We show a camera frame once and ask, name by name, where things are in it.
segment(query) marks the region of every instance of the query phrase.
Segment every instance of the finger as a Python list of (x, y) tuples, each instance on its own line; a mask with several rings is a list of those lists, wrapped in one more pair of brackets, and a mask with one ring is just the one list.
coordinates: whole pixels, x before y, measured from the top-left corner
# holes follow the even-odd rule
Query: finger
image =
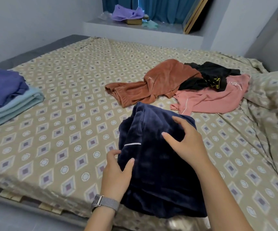
[(189, 134), (192, 131), (192, 128), (194, 128), (192, 125), (189, 124), (189, 122), (187, 122), (185, 119), (177, 117), (177, 116), (172, 116), (172, 119), (180, 124), (182, 126), (182, 128), (185, 131), (185, 134)]
[(180, 142), (175, 140), (171, 135), (169, 135), (166, 132), (162, 132), (161, 134), (164, 137), (164, 139), (167, 141), (167, 143), (172, 147), (172, 149), (174, 151), (177, 151)]
[(130, 160), (127, 162), (127, 164), (126, 164), (126, 166), (125, 166), (125, 168), (124, 168), (124, 171), (123, 171), (124, 176), (125, 176), (127, 179), (129, 179), (129, 180), (130, 180), (131, 177), (132, 177), (132, 171), (133, 171), (134, 163), (135, 163), (135, 159), (134, 159), (134, 158), (130, 159)]
[(107, 153), (107, 164), (110, 164), (111, 162), (116, 162), (116, 159), (114, 158), (115, 155), (120, 154), (121, 150), (111, 150)]

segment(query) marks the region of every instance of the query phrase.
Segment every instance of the watch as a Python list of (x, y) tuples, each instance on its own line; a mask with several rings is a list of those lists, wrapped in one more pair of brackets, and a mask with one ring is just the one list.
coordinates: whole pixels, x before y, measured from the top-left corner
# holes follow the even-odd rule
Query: watch
[(120, 203), (114, 199), (107, 198), (103, 195), (96, 195), (94, 201), (92, 202), (91, 208), (93, 212), (94, 209), (97, 208), (98, 206), (106, 206), (114, 209), (117, 212), (119, 209), (119, 205)]

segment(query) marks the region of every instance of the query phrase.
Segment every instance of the white piping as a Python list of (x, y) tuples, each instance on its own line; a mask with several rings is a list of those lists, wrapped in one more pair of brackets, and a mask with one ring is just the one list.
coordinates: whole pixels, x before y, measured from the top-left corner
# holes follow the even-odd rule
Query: white piping
[(182, 114), (186, 111), (186, 109), (187, 109), (187, 101), (188, 101), (188, 99), (186, 100), (186, 107), (185, 107), (185, 109), (184, 109), (184, 111), (182, 112)]
[(141, 145), (141, 143), (127, 143), (127, 144), (124, 145), (124, 147), (127, 146), (127, 145)]

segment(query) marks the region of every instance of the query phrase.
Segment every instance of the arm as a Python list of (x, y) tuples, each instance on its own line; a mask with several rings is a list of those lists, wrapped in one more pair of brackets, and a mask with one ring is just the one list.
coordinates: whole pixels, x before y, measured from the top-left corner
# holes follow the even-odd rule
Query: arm
[[(114, 155), (120, 154), (119, 150), (112, 150), (107, 153), (107, 166), (103, 171), (103, 178), (101, 181), (100, 195), (107, 198), (114, 199), (121, 202), (125, 194), (130, 179), (132, 177), (132, 170), (135, 160), (132, 158), (126, 164), (124, 171), (121, 171)], [(112, 221), (115, 215), (115, 210), (106, 206), (97, 207), (84, 231), (110, 231), (112, 228)]]
[(168, 133), (162, 135), (173, 150), (197, 173), (212, 230), (253, 231), (219, 171), (211, 163), (200, 133), (186, 120), (172, 118), (183, 127), (184, 139), (178, 142)]

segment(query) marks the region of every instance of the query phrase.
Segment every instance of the hand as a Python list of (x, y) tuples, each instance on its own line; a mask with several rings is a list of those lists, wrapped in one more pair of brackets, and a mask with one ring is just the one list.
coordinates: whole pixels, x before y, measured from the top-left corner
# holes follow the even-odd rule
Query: hand
[(135, 162), (134, 158), (130, 159), (122, 172), (118, 162), (114, 158), (115, 155), (120, 153), (120, 150), (112, 150), (107, 153), (107, 166), (103, 171), (100, 190), (100, 195), (115, 199), (118, 202), (121, 202), (129, 186)]
[(172, 116), (172, 118), (185, 131), (185, 137), (181, 142), (176, 141), (166, 132), (162, 133), (162, 136), (172, 149), (193, 168), (202, 163), (210, 162), (200, 133), (185, 119), (176, 116)]

